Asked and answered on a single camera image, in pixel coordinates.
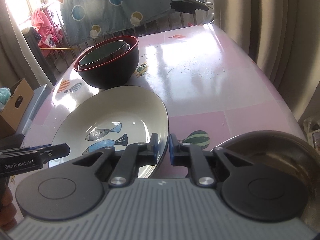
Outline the person's left hand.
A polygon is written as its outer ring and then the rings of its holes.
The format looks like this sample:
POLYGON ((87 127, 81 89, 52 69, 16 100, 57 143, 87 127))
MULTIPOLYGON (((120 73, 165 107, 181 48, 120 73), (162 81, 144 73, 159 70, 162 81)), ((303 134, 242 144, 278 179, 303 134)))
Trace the person's left hand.
POLYGON ((12 192, 8 186, 5 187, 4 194, 1 198, 1 205, 0 226, 2 230, 8 231, 17 225, 15 219, 17 210, 13 204, 12 192))

